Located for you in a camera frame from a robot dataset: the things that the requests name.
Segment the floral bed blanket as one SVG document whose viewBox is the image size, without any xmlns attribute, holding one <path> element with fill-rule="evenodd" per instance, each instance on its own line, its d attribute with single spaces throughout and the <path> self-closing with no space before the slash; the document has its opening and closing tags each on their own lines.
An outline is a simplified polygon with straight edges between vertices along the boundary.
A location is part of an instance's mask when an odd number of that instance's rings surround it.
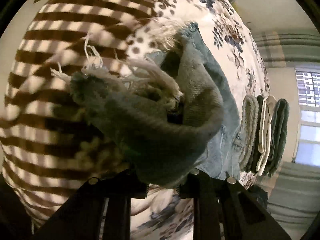
<svg viewBox="0 0 320 240">
<path fill-rule="evenodd" d="M 191 171 L 240 176 L 244 104 L 270 92 L 229 0 L 49 0 L 16 52 L 1 115 L 2 178 L 28 236 L 86 181 L 150 184 L 131 239 L 190 239 Z"/>
</svg>

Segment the barred window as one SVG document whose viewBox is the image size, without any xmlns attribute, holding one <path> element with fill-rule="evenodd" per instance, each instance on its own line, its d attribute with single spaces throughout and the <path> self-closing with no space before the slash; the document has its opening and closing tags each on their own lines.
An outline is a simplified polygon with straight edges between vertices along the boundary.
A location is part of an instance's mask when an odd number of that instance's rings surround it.
<svg viewBox="0 0 320 240">
<path fill-rule="evenodd" d="M 319 166 L 319 71 L 297 69 L 300 128 L 295 163 Z"/>
</svg>

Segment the green striped left curtain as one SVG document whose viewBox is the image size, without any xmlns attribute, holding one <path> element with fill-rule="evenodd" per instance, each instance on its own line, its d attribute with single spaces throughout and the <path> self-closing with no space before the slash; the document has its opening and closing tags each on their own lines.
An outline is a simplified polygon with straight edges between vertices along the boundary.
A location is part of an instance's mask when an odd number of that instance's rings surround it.
<svg viewBox="0 0 320 240">
<path fill-rule="evenodd" d="M 307 30 L 282 30 L 253 35 L 266 68 L 319 70 L 319 35 Z"/>
</svg>

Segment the light blue denim jeans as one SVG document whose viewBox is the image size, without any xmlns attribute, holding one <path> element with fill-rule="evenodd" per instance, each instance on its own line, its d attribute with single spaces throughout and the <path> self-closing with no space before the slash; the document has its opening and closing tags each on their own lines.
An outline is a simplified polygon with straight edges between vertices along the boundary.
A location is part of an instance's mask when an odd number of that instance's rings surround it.
<svg viewBox="0 0 320 240">
<path fill-rule="evenodd" d="M 52 75 L 143 182 L 172 188 L 194 169 L 239 177 L 244 137 L 228 81 L 197 23 L 172 28 L 170 36 L 169 51 L 126 59 L 132 73 L 123 79 L 100 63 Z"/>
</svg>

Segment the folded white pants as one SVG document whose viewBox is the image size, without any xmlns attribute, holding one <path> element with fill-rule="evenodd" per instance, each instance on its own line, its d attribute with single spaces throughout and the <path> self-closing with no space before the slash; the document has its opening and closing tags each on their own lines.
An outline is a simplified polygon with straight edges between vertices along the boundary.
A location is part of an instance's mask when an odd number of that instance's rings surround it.
<svg viewBox="0 0 320 240">
<path fill-rule="evenodd" d="M 261 156 L 259 157 L 259 160 L 255 167 L 259 176 L 263 174 L 270 153 L 271 121 L 276 103 L 277 100 L 272 95 L 269 95 L 263 99 L 258 144 L 258 151 L 261 154 Z"/>
</svg>

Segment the folded grey pants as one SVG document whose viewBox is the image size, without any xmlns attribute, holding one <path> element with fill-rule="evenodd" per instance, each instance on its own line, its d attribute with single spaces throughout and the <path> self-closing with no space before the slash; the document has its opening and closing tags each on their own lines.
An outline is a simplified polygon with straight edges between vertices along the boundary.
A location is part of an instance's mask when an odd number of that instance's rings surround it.
<svg viewBox="0 0 320 240">
<path fill-rule="evenodd" d="M 245 136 L 245 143 L 239 157 L 241 172 L 249 172 L 253 160 L 254 143 L 256 139 L 257 125 L 260 124 L 262 110 L 262 96 L 246 95 L 242 104 L 241 127 Z"/>
</svg>

